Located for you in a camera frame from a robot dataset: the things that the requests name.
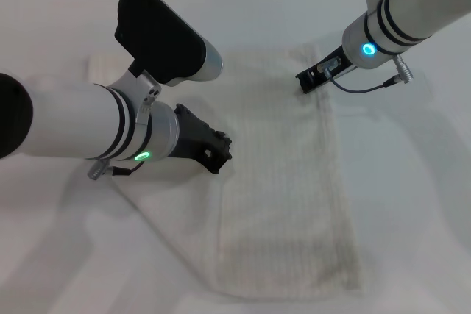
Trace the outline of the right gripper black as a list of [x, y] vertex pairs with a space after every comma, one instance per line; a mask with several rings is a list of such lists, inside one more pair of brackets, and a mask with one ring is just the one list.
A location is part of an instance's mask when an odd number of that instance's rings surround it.
[[336, 58], [340, 59], [340, 64], [334, 69], [330, 70], [332, 77], [338, 76], [339, 74], [342, 74], [354, 67], [354, 65], [347, 59], [342, 46], [338, 47], [315, 65], [312, 65], [310, 68], [296, 75], [296, 78], [298, 78], [300, 82], [300, 87], [303, 93], [310, 93], [311, 91], [316, 90], [318, 87], [330, 81], [322, 71], [318, 70], [317, 66], [327, 62], [328, 60]]

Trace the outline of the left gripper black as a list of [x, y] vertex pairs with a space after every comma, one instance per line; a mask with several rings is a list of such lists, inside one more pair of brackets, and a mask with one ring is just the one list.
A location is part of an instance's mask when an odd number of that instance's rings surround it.
[[224, 132], [211, 128], [183, 104], [177, 104], [174, 113], [179, 124], [179, 136], [171, 156], [194, 160], [212, 174], [218, 174], [221, 167], [232, 159], [231, 139]]

